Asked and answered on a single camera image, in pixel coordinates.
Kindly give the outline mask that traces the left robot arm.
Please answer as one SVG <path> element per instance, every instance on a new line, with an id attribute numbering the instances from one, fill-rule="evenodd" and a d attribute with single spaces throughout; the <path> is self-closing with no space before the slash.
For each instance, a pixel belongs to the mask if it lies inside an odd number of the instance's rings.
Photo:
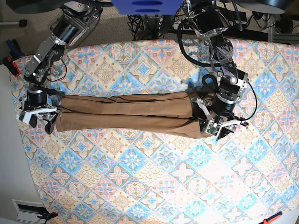
<path id="1" fill-rule="evenodd" d="M 209 67 L 212 74 L 204 75 L 203 86 L 213 97 L 193 97 L 191 102 L 200 110 L 199 129 L 217 140 L 234 133 L 238 125 L 247 127 L 245 118 L 234 115 L 233 110 L 248 87 L 248 74 L 239 70 L 233 61 L 233 46 L 222 33 L 229 24 L 221 14 L 214 0 L 185 0 L 182 3 L 185 19 L 179 24 L 177 38 L 183 56 L 195 65 Z M 204 40 L 209 49 L 209 62 L 193 59 L 185 51 L 182 42 L 182 28 L 189 25 L 198 38 Z"/>

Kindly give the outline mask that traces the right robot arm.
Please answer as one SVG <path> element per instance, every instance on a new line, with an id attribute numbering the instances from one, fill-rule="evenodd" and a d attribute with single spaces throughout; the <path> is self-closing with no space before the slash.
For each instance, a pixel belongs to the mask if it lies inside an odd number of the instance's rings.
<path id="1" fill-rule="evenodd" d="M 76 11 L 63 6 L 63 15 L 54 23 L 52 34 L 43 41 L 38 51 L 26 63 L 21 74 L 26 84 L 26 96 L 21 101 L 18 120 L 35 128 L 39 115 L 47 122 L 45 132 L 51 134 L 60 110 L 48 104 L 49 96 L 62 97 L 64 92 L 46 88 L 54 62 L 62 60 L 65 47 L 73 45 L 100 18 L 103 11 L 101 3 L 85 2 L 85 11 Z"/>

